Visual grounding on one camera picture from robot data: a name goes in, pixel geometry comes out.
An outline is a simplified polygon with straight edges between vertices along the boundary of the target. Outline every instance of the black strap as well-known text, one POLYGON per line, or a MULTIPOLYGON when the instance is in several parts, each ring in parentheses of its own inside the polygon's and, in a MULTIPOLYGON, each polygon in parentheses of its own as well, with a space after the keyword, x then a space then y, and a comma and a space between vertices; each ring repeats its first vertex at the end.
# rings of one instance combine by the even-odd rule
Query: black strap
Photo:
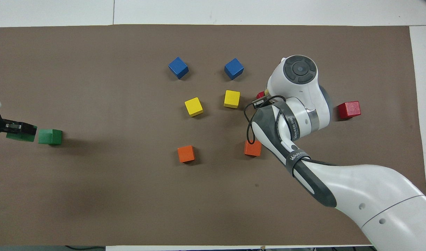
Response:
POLYGON ((292 151, 291 153, 288 154, 288 156, 286 157, 286 169, 292 173, 292 169, 294 168, 294 165, 302 158, 304 157, 309 157, 310 156, 303 151, 302 149, 297 149, 292 151))
POLYGON ((281 111, 284 120, 286 121, 286 124, 291 132, 291 140, 298 140, 301 137, 299 124, 291 108, 286 104, 286 102, 275 102, 273 105, 281 111))

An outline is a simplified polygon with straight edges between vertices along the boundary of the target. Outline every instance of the blue block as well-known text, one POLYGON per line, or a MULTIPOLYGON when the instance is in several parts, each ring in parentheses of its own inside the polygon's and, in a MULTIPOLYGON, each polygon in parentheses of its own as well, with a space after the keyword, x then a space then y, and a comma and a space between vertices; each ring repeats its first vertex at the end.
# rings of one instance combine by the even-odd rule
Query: blue block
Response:
POLYGON ((241 73, 244 71, 244 67, 237 59, 233 59, 225 65, 224 70, 225 73, 227 73, 227 75, 230 77, 230 79, 233 80, 237 76, 241 75, 241 73))
POLYGON ((188 66, 180 59, 180 57, 176 57, 176 59, 174 59, 168 67, 179 79, 188 73, 188 66))

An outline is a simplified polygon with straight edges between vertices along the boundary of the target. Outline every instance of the white table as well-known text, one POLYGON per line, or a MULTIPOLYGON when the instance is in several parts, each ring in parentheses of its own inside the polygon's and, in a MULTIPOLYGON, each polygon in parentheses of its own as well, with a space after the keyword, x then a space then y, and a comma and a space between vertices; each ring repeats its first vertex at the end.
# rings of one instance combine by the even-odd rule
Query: white table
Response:
MULTIPOLYGON (((0 0, 0 27, 111 24, 410 26, 426 176, 425 0, 0 0)), ((109 247, 108 250, 256 249, 260 247, 114 246, 109 247)))

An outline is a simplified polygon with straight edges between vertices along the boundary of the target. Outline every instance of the black cable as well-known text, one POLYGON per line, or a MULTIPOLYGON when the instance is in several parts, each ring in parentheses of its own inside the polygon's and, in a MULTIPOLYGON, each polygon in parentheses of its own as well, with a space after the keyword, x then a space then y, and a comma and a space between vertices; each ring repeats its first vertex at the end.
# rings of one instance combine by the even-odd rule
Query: black cable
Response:
MULTIPOLYGON (((259 107, 263 107, 264 105, 266 105, 267 103, 269 103, 270 100, 272 100, 274 98, 281 98, 281 99, 283 99, 284 102, 286 102, 286 98, 285 97, 283 97, 281 95, 275 95, 275 96, 272 96, 272 97, 268 98, 266 101, 264 101, 258 107, 256 107, 256 110, 258 110, 259 107)), ((253 117, 255 116, 256 112, 253 114, 253 116, 251 117, 251 119, 248 119, 247 113, 245 112, 247 110, 247 108, 249 106, 251 106, 251 105, 252 105, 252 103, 250 103, 250 104, 248 104, 248 105, 245 106, 245 108, 244 108, 244 116, 245 116, 245 119, 247 119, 247 122, 248 122, 248 125, 247 125, 247 141, 248 141, 249 144, 253 145, 253 143, 255 143, 255 133, 253 132, 252 121, 253 121, 253 117), (250 129, 252 129, 253 141, 250 141, 250 139, 248 138, 248 131, 250 129)))
POLYGON ((90 249, 98 249, 101 248, 103 250, 106 249, 105 246, 89 246, 88 248, 74 248, 72 246, 66 246, 67 248, 73 249, 73 250, 90 250, 90 249))

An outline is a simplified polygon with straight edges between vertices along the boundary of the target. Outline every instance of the small red block in gripper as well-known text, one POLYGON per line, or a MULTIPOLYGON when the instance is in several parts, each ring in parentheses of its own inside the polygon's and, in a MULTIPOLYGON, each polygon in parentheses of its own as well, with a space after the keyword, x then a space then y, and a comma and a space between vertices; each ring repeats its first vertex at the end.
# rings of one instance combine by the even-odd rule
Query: small red block in gripper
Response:
POLYGON ((264 96, 265 96, 264 92, 260 92, 260 93, 258 93, 258 95, 256 95, 256 98, 258 99, 258 98, 262 98, 264 96))
POLYGON ((345 102, 337 106, 337 108, 341 119, 351 119, 352 117, 361 115, 358 101, 345 102))

